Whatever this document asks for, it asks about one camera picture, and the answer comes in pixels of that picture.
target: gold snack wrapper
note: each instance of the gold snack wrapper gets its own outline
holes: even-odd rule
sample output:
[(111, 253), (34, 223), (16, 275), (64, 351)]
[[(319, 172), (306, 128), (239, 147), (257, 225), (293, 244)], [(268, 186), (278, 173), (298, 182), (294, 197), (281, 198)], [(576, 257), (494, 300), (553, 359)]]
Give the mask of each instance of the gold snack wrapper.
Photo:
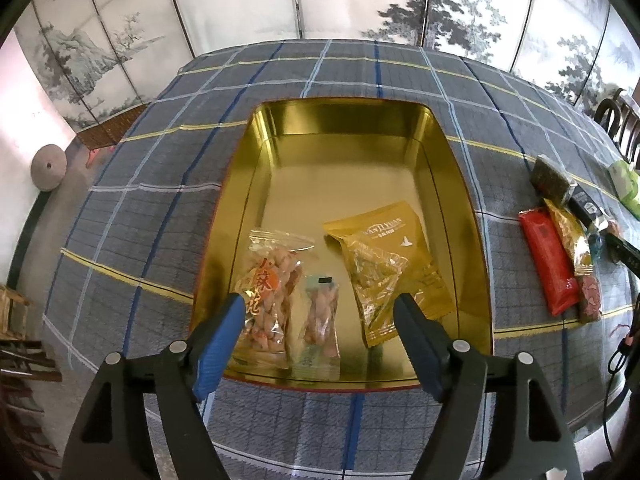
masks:
[(322, 227), (340, 241), (367, 347), (398, 334), (393, 302), (401, 292), (411, 294), (429, 319), (455, 309), (427, 248), (420, 219), (407, 202), (327, 222)]
[(565, 209), (560, 209), (549, 199), (544, 199), (556, 232), (562, 241), (564, 250), (574, 264), (576, 276), (585, 276), (593, 272), (591, 250), (587, 237), (577, 218)]

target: blue gripper pad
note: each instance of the blue gripper pad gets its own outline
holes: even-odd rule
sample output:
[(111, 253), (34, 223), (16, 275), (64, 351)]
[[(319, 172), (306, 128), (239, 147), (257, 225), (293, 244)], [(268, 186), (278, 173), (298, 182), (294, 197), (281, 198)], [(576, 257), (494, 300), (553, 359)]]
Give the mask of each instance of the blue gripper pad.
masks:
[(218, 330), (200, 354), (196, 366), (196, 380), (193, 394), (202, 402), (211, 392), (215, 392), (225, 371), (226, 363), (244, 328), (244, 300), (235, 294), (231, 306)]

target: gold metal tray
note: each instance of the gold metal tray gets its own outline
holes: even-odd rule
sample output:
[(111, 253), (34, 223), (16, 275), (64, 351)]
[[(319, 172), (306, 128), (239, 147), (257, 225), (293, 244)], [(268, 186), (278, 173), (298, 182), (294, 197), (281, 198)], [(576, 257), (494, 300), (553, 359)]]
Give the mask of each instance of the gold metal tray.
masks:
[[(317, 257), (305, 273), (331, 275), (340, 285), (340, 376), (306, 380), (292, 370), (242, 366), (231, 359), (226, 377), (304, 390), (382, 390), (418, 383), (398, 337), (372, 349), (364, 345), (339, 244), (327, 240), (322, 230), (325, 221), (399, 200), (420, 216), (456, 303), (456, 311), (442, 319), (447, 332), (492, 352), (490, 296), (476, 218), (433, 113), (421, 104), (383, 99), (286, 100), (256, 108), (231, 161), (200, 270), (191, 327), (232, 289), (251, 229), (311, 237)], [(306, 312), (297, 312), (302, 310), (292, 307), (292, 339), (304, 323)]]

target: red object on floor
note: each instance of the red object on floor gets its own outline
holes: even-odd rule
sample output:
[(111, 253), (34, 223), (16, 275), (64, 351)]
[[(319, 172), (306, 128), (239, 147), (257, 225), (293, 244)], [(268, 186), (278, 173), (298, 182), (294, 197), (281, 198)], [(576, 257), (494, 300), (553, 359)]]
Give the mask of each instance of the red object on floor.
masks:
[(578, 282), (556, 228), (544, 208), (518, 215), (552, 316), (580, 301)]
[[(108, 146), (108, 149), (110, 152), (112, 152), (113, 150), (116, 149), (116, 147)], [(95, 157), (98, 156), (98, 152), (100, 152), (100, 150), (104, 150), (104, 148), (98, 148), (97, 150), (89, 150), (89, 158), (87, 159), (86, 164), (84, 165), (86, 168), (88, 168), (90, 165), (94, 163), (94, 159)]]

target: plaid tablecloth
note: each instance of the plaid tablecloth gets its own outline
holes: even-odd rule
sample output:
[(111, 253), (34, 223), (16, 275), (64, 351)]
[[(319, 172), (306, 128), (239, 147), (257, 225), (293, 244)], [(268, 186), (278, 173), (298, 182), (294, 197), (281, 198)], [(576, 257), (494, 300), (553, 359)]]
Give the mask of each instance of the plaid tablecloth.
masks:
[[(604, 131), (569, 104), (484, 64), (373, 41), (283, 41), (197, 57), (136, 121), (70, 230), (47, 301), (49, 340), (88, 383), (108, 352), (159, 351), (186, 336), (198, 266), (220, 183), (252, 109), (265, 100), (369, 96), (416, 101), (436, 115), (462, 168), (489, 269), (495, 351), (531, 352), (576, 430), (602, 408), (606, 361), (638, 287), (626, 267), (598, 262), (604, 318), (587, 326), (546, 311), (516, 220), (538, 205), (532, 158), (560, 158), (615, 216)], [(158, 407), (148, 422), (165, 453)], [(487, 396), (467, 478), (486, 452)], [(312, 394), (223, 380), (202, 406), (233, 478), (408, 478), (438, 416), (421, 390)]]

